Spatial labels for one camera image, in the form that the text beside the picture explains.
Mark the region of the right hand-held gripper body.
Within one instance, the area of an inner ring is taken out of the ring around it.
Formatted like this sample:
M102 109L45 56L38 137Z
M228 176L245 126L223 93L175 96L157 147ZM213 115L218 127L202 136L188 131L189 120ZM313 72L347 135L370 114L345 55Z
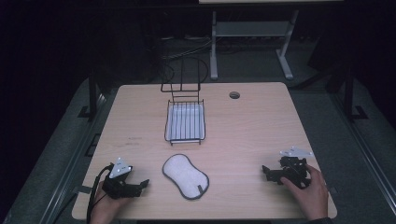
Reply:
M313 157L312 151L291 147L288 150L280 151L280 170L271 170L270 174L286 177L299 189L305 189L310 185L308 170L306 168L307 158Z

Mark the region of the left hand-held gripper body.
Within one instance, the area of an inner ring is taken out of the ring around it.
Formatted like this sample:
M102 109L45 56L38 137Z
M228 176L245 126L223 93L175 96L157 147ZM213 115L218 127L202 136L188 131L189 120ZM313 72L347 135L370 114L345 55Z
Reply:
M125 195L127 185L126 178L131 173L133 167L128 165L122 158L117 158L110 173L106 176L102 190L112 199L134 198Z

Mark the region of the person's left hand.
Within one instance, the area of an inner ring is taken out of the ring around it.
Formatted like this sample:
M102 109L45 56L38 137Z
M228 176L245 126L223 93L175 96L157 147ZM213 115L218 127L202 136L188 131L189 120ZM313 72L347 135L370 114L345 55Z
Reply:
M90 215L89 224L110 224L118 213L133 199L112 199L102 190L104 182L99 183L94 197L94 206Z

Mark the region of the person's right hand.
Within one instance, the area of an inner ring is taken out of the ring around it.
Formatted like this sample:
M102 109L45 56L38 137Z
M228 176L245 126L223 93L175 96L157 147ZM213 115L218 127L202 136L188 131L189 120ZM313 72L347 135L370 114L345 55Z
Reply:
M305 189L299 189L286 177L281 177L281 182L292 193L299 207L308 220L307 224L329 224L328 216L329 191L322 173L316 168L306 165L311 177L311 183Z

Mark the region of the white sponge with grey edge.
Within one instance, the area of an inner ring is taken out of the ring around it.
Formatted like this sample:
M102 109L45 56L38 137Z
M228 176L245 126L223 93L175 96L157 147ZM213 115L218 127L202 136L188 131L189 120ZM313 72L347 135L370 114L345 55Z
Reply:
M163 165L163 174L187 200L200 199L209 187L209 177L196 168L184 154L171 156Z

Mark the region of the white ribbed drip tray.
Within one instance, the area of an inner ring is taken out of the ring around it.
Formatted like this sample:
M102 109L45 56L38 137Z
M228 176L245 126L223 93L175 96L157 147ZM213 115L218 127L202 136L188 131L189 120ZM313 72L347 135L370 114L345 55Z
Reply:
M164 138L171 144L205 139L205 108L199 102L169 103Z

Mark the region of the grey metal table frame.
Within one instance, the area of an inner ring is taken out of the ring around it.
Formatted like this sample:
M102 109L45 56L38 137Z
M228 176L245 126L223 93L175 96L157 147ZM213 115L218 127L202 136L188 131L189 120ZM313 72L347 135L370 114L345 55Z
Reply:
M212 12L211 50L209 53L210 78L219 78L217 60L217 40L220 37L283 37L284 43L276 50L276 57L287 80L294 79L286 53L299 15L294 10L288 21L218 21L217 12Z

